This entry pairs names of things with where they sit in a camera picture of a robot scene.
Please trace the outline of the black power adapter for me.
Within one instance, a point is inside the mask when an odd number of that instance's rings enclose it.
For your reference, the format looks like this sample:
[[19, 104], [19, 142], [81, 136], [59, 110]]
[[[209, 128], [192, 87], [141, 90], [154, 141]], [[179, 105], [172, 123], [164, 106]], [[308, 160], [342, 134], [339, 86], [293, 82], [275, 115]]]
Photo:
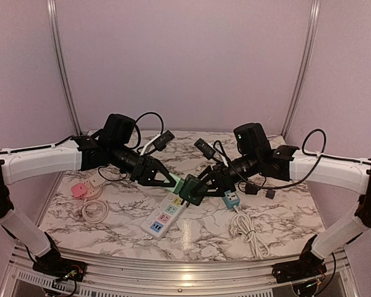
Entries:
[[257, 195], [259, 192], [259, 188], [253, 185], [246, 184], [244, 188], [244, 192], [247, 195]]

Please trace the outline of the small black usb charger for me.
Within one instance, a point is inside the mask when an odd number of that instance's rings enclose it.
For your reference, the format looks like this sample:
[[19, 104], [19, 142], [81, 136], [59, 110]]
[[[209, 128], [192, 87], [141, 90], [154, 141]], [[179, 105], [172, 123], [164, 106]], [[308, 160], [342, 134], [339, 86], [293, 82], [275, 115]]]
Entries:
[[275, 194], [276, 194], [275, 190], [269, 189], [266, 191], [265, 197], [272, 200], [275, 198]]

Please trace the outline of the white long power strip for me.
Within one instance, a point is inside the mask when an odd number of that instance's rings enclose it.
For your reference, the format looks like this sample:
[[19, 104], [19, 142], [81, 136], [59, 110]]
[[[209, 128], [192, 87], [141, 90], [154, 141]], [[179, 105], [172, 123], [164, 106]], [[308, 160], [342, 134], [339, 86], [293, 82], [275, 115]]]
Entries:
[[149, 237], [160, 240], [185, 209], [186, 203], [184, 200], [173, 193], [169, 193], [144, 220], [141, 229]]

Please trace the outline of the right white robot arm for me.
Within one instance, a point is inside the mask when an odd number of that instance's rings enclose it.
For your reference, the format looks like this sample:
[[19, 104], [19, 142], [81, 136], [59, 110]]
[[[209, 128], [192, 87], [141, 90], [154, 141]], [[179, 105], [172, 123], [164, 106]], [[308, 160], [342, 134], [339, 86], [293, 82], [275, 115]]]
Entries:
[[294, 272], [298, 276], [309, 276], [318, 267], [318, 261], [371, 230], [371, 158], [336, 157], [301, 151], [289, 145], [281, 145], [275, 150], [260, 147], [237, 159], [228, 160], [226, 164], [204, 170], [191, 193], [199, 199], [220, 197], [234, 188], [236, 183], [246, 183], [257, 173], [285, 181], [287, 187], [311, 181], [349, 189], [359, 195], [357, 204], [348, 214], [307, 242], [300, 259], [294, 263]]

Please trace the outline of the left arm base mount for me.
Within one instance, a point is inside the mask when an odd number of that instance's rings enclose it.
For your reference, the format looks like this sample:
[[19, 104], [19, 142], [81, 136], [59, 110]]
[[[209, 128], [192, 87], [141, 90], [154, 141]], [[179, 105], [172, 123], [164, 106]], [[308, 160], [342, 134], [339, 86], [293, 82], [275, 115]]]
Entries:
[[51, 244], [50, 250], [45, 255], [35, 256], [32, 262], [34, 271], [61, 280], [73, 277], [76, 282], [81, 282], [85, 275], [86, 263], [62, 257], [55, 244]]

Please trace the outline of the pink cube socket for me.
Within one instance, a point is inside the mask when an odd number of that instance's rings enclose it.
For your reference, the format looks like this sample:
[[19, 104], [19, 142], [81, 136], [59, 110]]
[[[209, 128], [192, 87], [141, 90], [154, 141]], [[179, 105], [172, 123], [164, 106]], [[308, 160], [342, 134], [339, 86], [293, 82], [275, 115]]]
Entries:
[[74, 186], [71, 187], [71, 193], [75, 199], [83, 199], [88, 193], [86, 184], [85, 183], [75, 184]]

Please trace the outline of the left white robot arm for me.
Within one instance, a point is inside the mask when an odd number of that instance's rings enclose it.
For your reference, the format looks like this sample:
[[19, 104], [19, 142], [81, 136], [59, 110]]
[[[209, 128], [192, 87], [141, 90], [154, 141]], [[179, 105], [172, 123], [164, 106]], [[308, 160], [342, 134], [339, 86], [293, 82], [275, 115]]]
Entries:
[[9, 185], [35, 176], [63, 171], [86, 171], [113, 165], [130, 180], [150, 187], [175, 188], [177, 181], [158, 159], [120, 145], [105, 145], [90, 136], [70, 137], [60, 144], [0, 149], [0, 225], [37, 257], [52, 275], [61, 275], [66, 262], [48, 236], [14, 208]]

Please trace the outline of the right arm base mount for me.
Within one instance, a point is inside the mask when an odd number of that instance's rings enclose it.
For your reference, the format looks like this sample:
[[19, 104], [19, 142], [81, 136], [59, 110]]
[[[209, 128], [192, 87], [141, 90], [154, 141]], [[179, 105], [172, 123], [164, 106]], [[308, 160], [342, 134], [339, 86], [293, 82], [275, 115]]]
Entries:
[[272, 275], [277, 283], [293, 282], [326, 273], [324, 260], [312, 253], [312, 243], [316, 237], [313, 236], [307, 241], [297, 260], [273, 265]]

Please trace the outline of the teal power strip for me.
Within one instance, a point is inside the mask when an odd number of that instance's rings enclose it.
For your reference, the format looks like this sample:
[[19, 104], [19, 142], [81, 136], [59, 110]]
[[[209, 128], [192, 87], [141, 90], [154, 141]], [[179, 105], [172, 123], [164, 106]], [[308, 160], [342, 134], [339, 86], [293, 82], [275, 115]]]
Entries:
[[236, 191], [226, 191], [224, 196], [222, 197], [224, 204], [226, 205], [227, 209], [233, 209], [234, 207], [238, 207], [240, 204], [240, 198]]

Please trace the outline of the dark green cube adapter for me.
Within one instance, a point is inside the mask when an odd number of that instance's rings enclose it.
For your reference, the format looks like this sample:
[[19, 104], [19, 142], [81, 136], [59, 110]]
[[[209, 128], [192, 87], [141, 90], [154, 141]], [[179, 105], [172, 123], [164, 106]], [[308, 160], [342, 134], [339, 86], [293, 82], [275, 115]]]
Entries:
[[200, 179], [188, 174], [179, 192], [179, 197], [190, 204], [199, 206], [204, 198], [203, 193], [206, 190], [206, 185]]

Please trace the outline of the light green plug adapter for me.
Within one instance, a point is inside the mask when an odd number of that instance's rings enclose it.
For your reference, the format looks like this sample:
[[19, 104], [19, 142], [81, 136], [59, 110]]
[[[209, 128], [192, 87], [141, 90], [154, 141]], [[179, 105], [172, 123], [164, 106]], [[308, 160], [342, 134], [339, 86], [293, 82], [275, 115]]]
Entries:
[[178, 195], [185, 183], [185, 179], [172, 173], [170, 175], [175, 180], [176, 184], [174, 187], [166, 187], [166, 190]]

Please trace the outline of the beige round power strip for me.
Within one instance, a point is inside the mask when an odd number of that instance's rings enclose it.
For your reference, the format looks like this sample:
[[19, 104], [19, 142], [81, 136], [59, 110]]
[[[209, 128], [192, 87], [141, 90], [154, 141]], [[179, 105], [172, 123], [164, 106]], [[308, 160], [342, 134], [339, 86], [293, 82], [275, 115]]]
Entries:
[[85, 188], [85, 193], [82, 195], [82, 199], [95, 200], [102, 195], [106, 180], [96, 173], [88, 179], [84, 179], [81, 183]]

